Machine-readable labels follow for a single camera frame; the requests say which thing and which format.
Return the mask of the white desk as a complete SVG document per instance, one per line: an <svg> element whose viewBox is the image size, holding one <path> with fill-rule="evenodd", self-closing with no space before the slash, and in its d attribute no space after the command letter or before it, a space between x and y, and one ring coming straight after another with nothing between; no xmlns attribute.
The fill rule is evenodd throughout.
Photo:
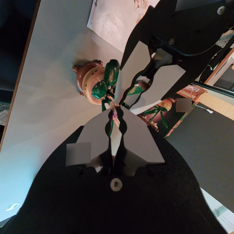
<svg viewBox="0 0 234 234"><path fill-rule="evenodd" d="M74 64L123 53L87 27L92 0L41 0L0 150L0 221L15 215L37 172L101 112L78 93ZM13 203L18 207L5 212Z"/></svg>

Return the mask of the white instruction booklet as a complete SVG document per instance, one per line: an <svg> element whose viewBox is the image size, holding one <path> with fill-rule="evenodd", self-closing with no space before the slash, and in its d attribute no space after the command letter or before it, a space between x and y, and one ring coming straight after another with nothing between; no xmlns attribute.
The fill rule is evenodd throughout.
<svg viewBox="0 0 234 234"><path fill-rule="evenodd" d="M93 0L87 27L124 52L127 40L149 6L159 0Z"/></svg>

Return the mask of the toy brick potted plant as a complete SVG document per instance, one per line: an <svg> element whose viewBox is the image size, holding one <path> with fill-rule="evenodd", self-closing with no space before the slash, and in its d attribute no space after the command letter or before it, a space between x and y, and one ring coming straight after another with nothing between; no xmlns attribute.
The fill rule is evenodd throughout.
<svg viewBox="0 0 234 234"><path fill-rule="evenodd" d="M111 132L113 124L117 127L120 125L118 119L118 106L130 108L130 103L125 103L123 97L127 95L136 96L144 90L147 90L151 81L145 79L136 80L132 89L124 88L122 85L122 77L119 75L120 65L118 60L111 59L105 67L101 60L92 60L86 62L84 65L74 65L72 67L77 75L76 83L80 91L80 95L85 96L86 99L95 105L101 105L102 111L108 108L113 110L113 117L111 122Z"/></svg>

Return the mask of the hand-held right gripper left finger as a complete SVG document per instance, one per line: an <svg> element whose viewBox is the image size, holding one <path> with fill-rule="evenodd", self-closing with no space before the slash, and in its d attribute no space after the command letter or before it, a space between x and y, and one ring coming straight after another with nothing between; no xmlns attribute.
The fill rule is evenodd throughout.
<svg viewBox="0 0 234 234"><path fill-rule="evenodd" d="M100 155L107 150L111 154L111 140L106 130L111 113L111 109L107 109L84 125L76 143L76 162L92 167L102 167Z"/></svg>

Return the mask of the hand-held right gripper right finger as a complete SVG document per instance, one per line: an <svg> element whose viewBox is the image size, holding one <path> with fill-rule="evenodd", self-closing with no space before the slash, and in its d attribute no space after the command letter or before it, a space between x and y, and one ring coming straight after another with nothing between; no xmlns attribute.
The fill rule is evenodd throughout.
<svg viewBox="0 0 234 234"><path fill-rule="evenodd" d="M122 136L114 161L114 175L134 176L139 167L165 163L145 122L122 106L118 108L118 119Z"/></svg>

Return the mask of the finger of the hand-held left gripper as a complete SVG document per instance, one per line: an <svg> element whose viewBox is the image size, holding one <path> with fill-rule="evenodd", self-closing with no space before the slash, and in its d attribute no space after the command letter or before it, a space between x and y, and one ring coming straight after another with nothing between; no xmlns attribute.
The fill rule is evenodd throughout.
<svg viewBox="0 0 234 234"><path fill-rule="evenodd" d="M130 107L130 111L138 115L162 101L163 96L172 88L186 72L179 65L171 65L172 55L163 49L157 49L154 55L155 68L158 70L154 74L153 81L149 85L144 81L139 81L141 92L137 101Z"/></svg>
<svg viewBox="0 0 234 234"><path fill-rule="evenodd" d="M138 80L138 84L135 86L137 78L143 76L140 73L149 65L150 61L151 57L148 46L139 41L124 67L119 71L115 89L116 104L120 104L121 100L126 99L128 92L137 87L140 87L143 91L134 95L131 94L127 98L126 103L133 103L131 105L132 107L152 107L155 104L146 105L146 98L149 98L149 94L144 97L146 90L148 90L151 84L147 83L145 80Z"/></svg>

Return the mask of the dark toy set box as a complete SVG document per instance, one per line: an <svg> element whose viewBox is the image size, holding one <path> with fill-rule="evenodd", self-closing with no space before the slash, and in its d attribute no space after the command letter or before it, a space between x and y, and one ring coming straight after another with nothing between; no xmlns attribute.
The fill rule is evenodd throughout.
<svg viewBox="0 0 234 234"><path fill-rule="evenodd" d="M202 87L189 85L145 112L138 114L138 117L153 127L161 136L168 137L191 112L177 112L176 102L182 98L190 98L191 110L193 110L199 103L201 95L206 92Z"/></svg>

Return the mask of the round desk sticker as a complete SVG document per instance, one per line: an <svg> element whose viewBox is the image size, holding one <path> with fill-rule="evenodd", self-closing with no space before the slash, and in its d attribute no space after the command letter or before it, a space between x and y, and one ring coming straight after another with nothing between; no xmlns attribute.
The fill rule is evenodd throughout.
<svg viewBox="0 0 234 234"><path fill-rule="evenodd" d="M13 203L13 204L11 204L10 206L8 206L8 207L5 209L5 212L11 211L11 210L15 209L16 207L19 206L19 204L20 204L20 203Z"/></svg>

